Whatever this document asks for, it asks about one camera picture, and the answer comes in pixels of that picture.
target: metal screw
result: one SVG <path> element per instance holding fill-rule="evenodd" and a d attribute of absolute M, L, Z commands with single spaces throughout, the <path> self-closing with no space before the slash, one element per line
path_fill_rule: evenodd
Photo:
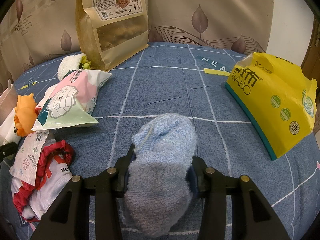
<path fill-rule="evenodd" d="M 110 167 L 107 169 L 107 173 L 109 173 L 109 174 L 114 174 L 114 173 L 116 173 L 116 171 L 117 171 L 117 169 L 115 167 Z"/>
<path fill-rule="evenodd" d="M 244 182 L 248 182 L 250 180 L 250 178 L 247 175 L 242 175 L 241 180 Z"/>
<path fill-rule="evenodd" d="M 73 176 L 72 177 L 72 181 L 73 182 L 78 182 L 81 179 L 81 177 L 79 175 Z"/>
<path fill-rule="evenodd" d="M 208 174 L 213 174 L 214 173 L 214 168 L 207 167 L 207 168 L 205 168 L 205 172 L 208 173 Z"/>

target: beige curtain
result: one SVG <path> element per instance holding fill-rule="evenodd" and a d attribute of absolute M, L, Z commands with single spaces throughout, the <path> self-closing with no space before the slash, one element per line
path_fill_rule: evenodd
<path fill-rule="evenodd" d="M 148 0 L 150 41 L 266 51 L 273 0 Z"/>
<path fill-rule="evenodd" d="M 0 24 L 0 92 L 8 79 L 79 51 L 76 0 L 16 0 Z M 149 40 L 250 54 L 266 50 L 273 0 L 146 0 Z"/>

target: blue plaid bedsheet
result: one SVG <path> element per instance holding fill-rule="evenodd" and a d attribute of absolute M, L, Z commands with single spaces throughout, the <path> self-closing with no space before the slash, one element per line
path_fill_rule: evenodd
<path fill-rule="evenodd" d="M 204 73 L 203 68 L 230 72 L 245 55 L 209 47 L 151 43 L 148 48 L 111 70 L 112 77 L 100 89 L 93 116 L 99 124 L 89 128 L 55 131 L 76 151 L 73 174 L 98 175 L 126 155 L 131 136 L 152 118 L 163 113 L 189 117 L 198 136 L 196 156 L 224 175 L 249 175 L 272 205 L 291 239 L 300 239 L 320 209 L 320 152 L 310 134 L 285 156 L 272 162 L 255 128 L 225 89 L 226 76 Z M 20 95 L 34 93 L 39 102 L 46 89 L 58 82 L 56 58 L 23 73 L 14 83 Z M 27 88 L 29 82 L 36 83 Z M 0 212 L 21 240 L 29 239 L 37 223 L 21 220 L 12 204 L 13 160 L 0 169 Z M 231 239 L 232 218 L 228 202 L 226 239 Z M 188 211 L 158 240 L 197 239 L 203 200 L 193 200 Z M 94 234 L 94 208 L 90 208 L 90 239 Z M 125 240 L 149 239 L 136 228 L 121 225 Z"/>

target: orange plush toy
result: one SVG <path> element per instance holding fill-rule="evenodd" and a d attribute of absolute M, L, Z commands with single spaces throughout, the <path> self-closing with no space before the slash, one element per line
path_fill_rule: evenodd
<path fill-rule="evenodd" d="M 32 127 L 38 117 L 35 112 L 36 102 L 33 99 L 33 93 L 28 96 L 18 95 L 17 107 L 14 108 L 16 115 L 14 116 L 14 132 L 21 136 L 27 136 L 33 133 Z"/>

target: white fluffy cloth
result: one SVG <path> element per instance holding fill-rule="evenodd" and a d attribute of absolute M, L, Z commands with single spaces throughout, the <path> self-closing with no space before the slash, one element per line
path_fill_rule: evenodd
<path fill-rule="evenodd" d="M 60 63 L 58 68 L 58 79 L 61 81 L 69 70 L 78 70 L 84 53 L 78 55 L 66 56 Z"/>

